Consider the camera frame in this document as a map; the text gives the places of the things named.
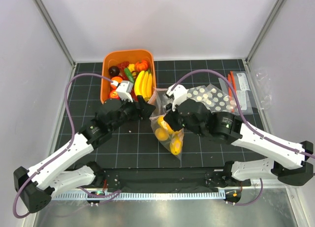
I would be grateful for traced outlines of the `yellow toy lemon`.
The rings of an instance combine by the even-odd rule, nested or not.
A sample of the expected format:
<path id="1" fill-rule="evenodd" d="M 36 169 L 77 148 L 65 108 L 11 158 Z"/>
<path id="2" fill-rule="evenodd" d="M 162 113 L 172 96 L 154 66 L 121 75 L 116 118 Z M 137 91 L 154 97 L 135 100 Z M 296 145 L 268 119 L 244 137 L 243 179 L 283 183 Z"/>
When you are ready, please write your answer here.
<path id="1" fill-rule="evenodd" d="M 162 128 L 156 129 L 155 136 L 159 141 L 167 141 L 169 139 L 169 134 Z"/>

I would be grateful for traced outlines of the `pink polka dot zip bag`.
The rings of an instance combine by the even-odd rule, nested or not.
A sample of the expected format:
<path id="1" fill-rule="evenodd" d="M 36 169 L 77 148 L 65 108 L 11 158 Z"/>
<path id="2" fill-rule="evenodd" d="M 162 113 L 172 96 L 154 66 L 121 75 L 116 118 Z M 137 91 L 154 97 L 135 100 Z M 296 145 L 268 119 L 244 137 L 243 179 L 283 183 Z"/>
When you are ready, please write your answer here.
<path id="1" fill-rule="evenodd" d="M 177 159 L 182 158 L 184 143 L 184 130 L 174 131 L 164 120 L 168 109 L 166 106 L 172 104 L 173 99 L 166 96 L 167 89 L 155 89 L 149 104 L 155 106 L 155 110 L 150 116 L 151 128 L 161 145 Z"/>

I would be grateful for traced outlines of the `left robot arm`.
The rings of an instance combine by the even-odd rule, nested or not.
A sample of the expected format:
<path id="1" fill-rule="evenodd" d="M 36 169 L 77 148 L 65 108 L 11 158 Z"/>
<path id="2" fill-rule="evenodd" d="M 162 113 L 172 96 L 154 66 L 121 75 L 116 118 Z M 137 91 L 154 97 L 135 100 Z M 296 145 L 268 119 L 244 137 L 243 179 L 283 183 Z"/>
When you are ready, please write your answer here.
<path id="1" fill-rule="evenodd" d="M 52 197 L 67 189 L 102 186 L 105 173 L 96 162 L 89 162 L 76 171 L 64 171 L 111 139 L 112 133 L 121 125 L 128 121 L 148 119 L 155 108 L 142 96 L 133 102 L 107 99 L 93 119 L 82 126 L 67 144 L 40 163 L 28 169 L 21 166 L 13 172 L 17 192 L 13 205 L 16 206 L 18 199 L 21 199 L 28 213 L 36 213 L 47 206 Z"/>

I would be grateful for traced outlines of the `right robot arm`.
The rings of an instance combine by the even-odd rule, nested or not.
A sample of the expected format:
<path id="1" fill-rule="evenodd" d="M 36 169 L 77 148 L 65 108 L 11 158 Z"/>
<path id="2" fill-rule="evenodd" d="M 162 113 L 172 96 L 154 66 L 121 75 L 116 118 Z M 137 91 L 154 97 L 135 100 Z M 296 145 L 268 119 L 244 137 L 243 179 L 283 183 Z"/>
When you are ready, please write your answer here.
<path id="1" fill-rule="evenodd" d="M 203 103 L 187 99 L 180 105 L 166 106 L 163 118 L 173 131 L 187 129 L 218 144 L 243 147 L 264 156 L 261 160 L 229 161 L 209 180 L 220 187 L 248 179 L 278 179 L 291 186 L 302 186 L 314 176 L 307 160 L 313 144 L 289 142 L 264 132 L 240 116 L 226 111 L 211 112 Z"/>

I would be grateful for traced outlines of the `yellow toy mango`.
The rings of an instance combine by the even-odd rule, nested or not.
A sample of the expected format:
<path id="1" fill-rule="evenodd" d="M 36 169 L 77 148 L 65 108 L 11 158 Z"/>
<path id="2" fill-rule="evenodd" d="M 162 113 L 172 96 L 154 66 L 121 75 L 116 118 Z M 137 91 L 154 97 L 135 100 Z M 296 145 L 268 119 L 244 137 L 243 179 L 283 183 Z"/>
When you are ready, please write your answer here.
<path id="1" fill-rule="evenodd" d="M 170 127 L 170 125 L 164 120 L 163 116 L 159 116 L 157 119 L 158 125 L 167 131 L 168 134 L 173 134 L 174 130 Z"/>
<path id="2" fill-rule="evenodd" d="M 182 152 L 183 136 L 174 136 L 170 142 L 170 152 L 173 155 L 179 155 Z"/>

